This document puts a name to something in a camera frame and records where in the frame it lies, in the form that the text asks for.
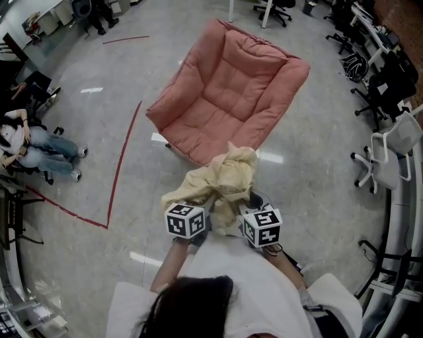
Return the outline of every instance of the pink armchair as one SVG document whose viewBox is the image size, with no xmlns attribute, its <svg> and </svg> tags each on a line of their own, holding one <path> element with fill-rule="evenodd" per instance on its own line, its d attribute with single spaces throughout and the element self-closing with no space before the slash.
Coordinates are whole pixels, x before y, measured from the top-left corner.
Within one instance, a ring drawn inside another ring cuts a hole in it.
<svg viewBox="0 0 423 338">
<path fill-rule="evenodd" d="M 310 66 L 220 20 L 209 22 L 147 117 L 195 163 L 257 149 L 285 114 Z"/>
</svg>

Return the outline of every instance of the beige cloth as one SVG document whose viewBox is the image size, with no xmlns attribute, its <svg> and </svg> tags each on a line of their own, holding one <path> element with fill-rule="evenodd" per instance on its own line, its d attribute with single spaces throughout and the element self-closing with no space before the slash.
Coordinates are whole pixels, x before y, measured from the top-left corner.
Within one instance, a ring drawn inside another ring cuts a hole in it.
<svg viewBox="0 0 423 338">
<path fill-rule="evenodd" d="M 172 203 L 189 201 L 201 205 L 217 193 L 214 213 L 217 227 L 230 226 L 236 221 L 230 202 L 249 200 L 256 171 L 257 155 L 250 147 L 237 148 L 228 142 L 229 151 L 213 158 L 208 166 L 192 170 L 181 186 L 161 199 L 166 210 Z"/>
</svg>

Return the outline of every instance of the gray concrete floor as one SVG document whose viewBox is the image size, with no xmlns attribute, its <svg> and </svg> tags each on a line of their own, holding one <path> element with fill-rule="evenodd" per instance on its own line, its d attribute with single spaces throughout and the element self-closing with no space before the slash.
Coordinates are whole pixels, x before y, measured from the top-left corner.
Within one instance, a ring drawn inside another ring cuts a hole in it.
<svg viewBox="0 0 423 338">
<path fill-rule="evenodd" d="M 362 107 L 350 93 L 338 61 L 338 47 L 326 41 L 334 32 L 324 21 L 328 7 L 319 3 L 313 16 L 302 2 L 288 10 L 286 28 L 270 18 L 261 29 L 252 5 L 235 3 L 234 24 L 266 38 L 311 64 L 311 72 L 286 115 L 261 147 L 276 161 L 260 159 L 256 187 L 281 211 L 282 244 L 305 266 L 312 283 L 334 273 L 354 292 L 371 269 L 357 245 L 360 238 L 379 243 L 385 192 L 370 195 L 354 180 L 361 168 L 350 159 L 361 151 L 371 126 L 354 110 Z M 68 322 L 69 335 L 104 337 L 114 287 L 127 281 L 148 287 L 171 244 L 165 234 L 160 198 L 176 189 L 192 167 L 151 140 L 156 132 L 146 108 L 178 69 L 209 17 L 227 20 L 224 0 L 145 0 L 120 23 L 98 36 L 79 38 L 52 74 L 62 87 L 59 103 L 44 116 L 53 129 L 65 128 L 69 139 L 87 145 L 89 154 L 78 167 L 78 184 L 56 176 L 53 186 L 41 177 L 25 176 L 28 184 L 82 217 L 106 223 L 108 202 L 120 151 L 134 111 L 135 121 L 118 179 L 108 230 L 64 213 L 49 203 L 26 207 L 26 220 L 45 244 L 23 241 L 24 277 L 29 289 Z M 132 36 L 150 38 L 105 44 Z M 81 93 L 86 88 L 100 92 Z M 130 259 L 136 252 L 149 259 Z"/>
</svg>

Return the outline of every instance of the red tape line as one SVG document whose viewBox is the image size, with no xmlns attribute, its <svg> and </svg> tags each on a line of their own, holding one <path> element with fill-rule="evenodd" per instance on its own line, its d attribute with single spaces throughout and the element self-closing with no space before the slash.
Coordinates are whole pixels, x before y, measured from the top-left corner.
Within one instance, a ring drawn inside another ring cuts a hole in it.
<svg viewBox="0 0 423 338">
<path fill-rule="evenodd" d="M 124 39 L 117 39 L 117 40 L 103 42 L 103 44 L 106 45 L 106 44 L 111 44 L 112 42 L 117 42 L 117 41 L 133 40 L 133 39 L 144 39 L 144 38 L 149 38 L 149 37 L 150 37 L 150 35 L 146 35 L 146 36 L 134 36 L 133 38 L 124 38 Z"/>
<path fill-rule="evenodd" d="M 120 167 L 122 166 L 122 161 L 124 159 L 124 155 L 125 155 L 125 151 L 126 151 L 126 146 L 128 145 L 128 141 L 129 141 L 129 138 L 130 138 L 130 135 L 131 135 L 131 132 L 132 132 L 132 128 L 134 127 L 135 119 L 137 118 L 139 109 L 141 107 L 141 103 L 142 103 L 142 101 L 138 104 L 137 109 L 135 110 L 134 115 L 132 116 L 130 127 L 128 129 L 128 132 L 126 133 L 125 143 L 124 143 L 124 146 L 122 147 L 122 151 L 120 152 L 120 158 L 119 158 L 119 162 L 118 162 L 118 167 L 117 167 L 116 173 L 114 175 L 114 181 L 113 181 L 113 186 L 112 186 L 112 193 L 110 194 L 110 201 L 109 201 L 109 204 L 108 204 L 107 224 L 98 223 L 98 222 L 96 222 L 94 220 L 86 219 L 84 217 L 81 217 L 78 214 L 75 214 L 72 211 L 66 209 L 65 207 L 62 207 L 61 205 L 57 204 L 55 201 L 52 201 L 51 199 L 47 198 L 46 196 L 43 196 L 41 193 L 39 193 L 38 191 L 36 191 L 34 188 L 32 188 L 30 186 L 26 186 L 26 188 L 28 190 L 32 191 L 37 196 L 45 199 L 51 205 L 54 205 L 55 207 L 58 207 L 60 210 L 64 211 L 68 215 L 71 215 L 73 217 L 76 217 L 77 219 L 83 220 L 84 222 L 87 222 L 89 224 L 92 224 L 92 225 L 95 225 L 95 226 L 99 226 L 101 228 L 108 229 L 108 225 L 110 223 L 110 216 L 112 214 L 114 193 L 116 191 L 116 186 L 118 184 L 118 177 L 119 177 L 119 173 L 120 173 Z"/>
</svg>

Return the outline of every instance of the backpack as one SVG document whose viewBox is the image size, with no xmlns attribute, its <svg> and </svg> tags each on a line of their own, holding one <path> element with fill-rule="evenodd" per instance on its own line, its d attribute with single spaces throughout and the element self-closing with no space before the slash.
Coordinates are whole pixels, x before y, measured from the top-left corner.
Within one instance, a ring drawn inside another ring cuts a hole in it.
<svg viewBox="0 0 423 338">
<path fill-rule="evenodd" d="M 341 59 L 341 63 L 344 66 L 346 77 L 354 82 L 360 82 L 369 70 L 367 60 L 359 53 L 353 53 Z"/>
</svg>

